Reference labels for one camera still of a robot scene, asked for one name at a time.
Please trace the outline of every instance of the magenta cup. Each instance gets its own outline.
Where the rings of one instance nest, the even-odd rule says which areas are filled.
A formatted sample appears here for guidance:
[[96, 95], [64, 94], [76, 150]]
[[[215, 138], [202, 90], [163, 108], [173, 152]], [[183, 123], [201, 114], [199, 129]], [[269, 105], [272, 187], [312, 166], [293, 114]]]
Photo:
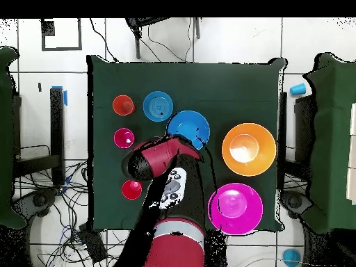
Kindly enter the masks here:
[[213, 193], [208, 203], [211, 223], [225, 234], [247, 234], [262, 219], [263, 205], [259, 194], [245, 184], [226, 184]]
[[130, 129], [120, 128], [115, 132], [114, 142], [119, 148], [131, 147], [135, 141], [135, 136]]

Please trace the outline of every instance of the metal stand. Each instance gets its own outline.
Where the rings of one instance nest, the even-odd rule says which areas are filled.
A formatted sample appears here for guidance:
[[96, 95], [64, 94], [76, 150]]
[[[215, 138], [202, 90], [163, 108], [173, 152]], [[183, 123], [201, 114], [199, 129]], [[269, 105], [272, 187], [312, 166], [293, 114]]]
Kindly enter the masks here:
[[197, 30], [197, 39], [200, 39], [200, 24], [199, 24], [199, 17], [194, 17], [195, 28]]
[[[15, 159], [13, 177], [18, 178], [27, 174], [52, 169], [53, 185], [64, 184], [64, 165], [63, 165], [63, 94], [59, 88], [50, 89], [51, 100], [51, 155], [40, 156], [32, 159]], [[14, 96], [14, 127], [15, 127], [15, 146], [14, 154], [20, 153], [20, 127], [19, 114], [21, 97]]]
[[135, 35], [136, 58], [137, 58], [137, 59], [140, 59], [140, 58], [141, 58], [141, 56], [140, 56], [140, 38], [139, 38], [140, 31], [139, 31], [139, 30], [134, 30], [134, 31], [133, 31], [133, 34]]

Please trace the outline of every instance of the bowl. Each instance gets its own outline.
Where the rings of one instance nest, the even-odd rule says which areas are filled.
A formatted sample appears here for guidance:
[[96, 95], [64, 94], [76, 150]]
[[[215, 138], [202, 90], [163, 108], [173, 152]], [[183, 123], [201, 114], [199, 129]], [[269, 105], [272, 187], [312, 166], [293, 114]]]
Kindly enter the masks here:
[[276, 151], [272, 134], [255, 123], [235, 126], [222, 142], [222, 157], [227, 167], [243, 176], [260, 175], [269, 169]]

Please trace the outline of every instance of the white tile floor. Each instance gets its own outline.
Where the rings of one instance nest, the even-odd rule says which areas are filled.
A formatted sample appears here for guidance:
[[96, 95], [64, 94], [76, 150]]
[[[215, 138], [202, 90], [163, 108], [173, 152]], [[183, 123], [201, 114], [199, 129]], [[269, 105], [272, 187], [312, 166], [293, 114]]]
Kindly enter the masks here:
[[[189, 49], [189, 39], [193, 37], [193, 23], [190, 18], [171, 18], [150, 27], [152, 40], [163, 43], [178, 57], [185, 59]], [[78, 36], [75, 19], [54, 19], [56, 36], [46, 37], [47, 45], [58, 47], [72, 46]], [[124, 19], [93, 19], [95, 29], [105, 38], [111, 53], [121, 61], [134, 62], [136, 59], [135, 42], [132, 32]], [[153, 43], [147, 36], [148, 28], [143, 28], [143, 41], [152, 48], [161, 61], [179, 61], [166, 48]], [[294, 135], [295, 118], [293, 105], [296, 97], [289, 94], [289, 88], [305, 83], [307, 94], [311, 93], [302, 74], [312, 70], [315, 55], [331, 51], [344, 60], [356, 59], [356, 23], [353, 18], [203, 18], [200, 22], [201, 38], [194, 39], [194, 60], [199, 63], [267, 63], [270, 59], [284, 57], [288, 60], [285, 69], [284, 91], [288, 92], [287, 106], [287, 157], [293, 159], [296, 139]], [[39, 19], [0, 20], [0, 45], [15, 47], [19, 50], [19, 60], [10, 65], [10, 71], [16, 88], [22, 96], [21, 141], [22, 146], [49, 144], [49, 89], [62, 86], [68, 93], [68, 105], [65, 106], [65, 159], [66, 165], [85, 161], [88, 156], [87, 145], [87, 76], [86, 55], [97, 54], [112, 61], [105, 48], [104, 41], [91, 27], [89, 19], [81, 19], [81, 51], [42, 51]], [[140, 61], [157, 61], [153, 53], [140, 44]], [[193, 45], [186, 60], [193, 60]], [[22, 156], [46, 154], [46, 149], [25, 149]], [[84, 183], [80, 173], [75, 181]], [[28, 193], [26, 184], [17, 189], [16, 196]], [[88, 197], [82, 195], [78, 202], [86, 204]], [[58, 197], [56, 205], [62, 220], [68, 224], [68, 212], [63, 200]], [[87, 207], [75, 207], [78, 225], [88, 216]], [[303, 233], [300, 223], [287, 216], [280, 209], [280, 219], [285, 225], [283, 232], [255, 232], [249, 236], [230, 236], [227, 239], [227, 259], [229, 267], [286, 267], [282, 253], [287, 248], [295, 248], [303, 254]], [[120, 255], [128, 231], [103, 232], [103, 242], [113, 257]], [[52, 253], [62, 235], [59, 215], [54, 207], [49, 215], [36, 218], [31, 230], [31, 256], [34, 267], [44, 267], [38, 259], [39, 253]], [[48, 257], [40, 255], [43, 261]], [[101, 263], [113, 265], [115, 260], [108, 258]], [[85, 262], [92, 267], [91, 261]], [[54, 267], [82, 267], [81, 264], [62, 263], [56, 257]]]

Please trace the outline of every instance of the blue cup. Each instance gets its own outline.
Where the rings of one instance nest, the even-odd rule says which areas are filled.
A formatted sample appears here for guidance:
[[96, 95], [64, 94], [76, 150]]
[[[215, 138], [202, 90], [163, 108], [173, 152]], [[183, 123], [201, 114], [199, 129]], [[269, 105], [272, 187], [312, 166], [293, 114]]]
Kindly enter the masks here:
[[283, 252], [283, 260], [289, 260], [284, 261], [284, 264], [286, 264], [288, 267], [296, 267], [300, 264], [300, 253], [293, 249], [285, 250]]
[[291, 89], [289, 90], [289, 92], [292, 94], [292, 95], [300, 95], [300, 94], [305, 94], [307, 93], [307, 89], [305, 87], [305, 84], [304, 83], [301, 83], [299, 85], [296, 85], [296, 86], [293, 86], [291, 87]]

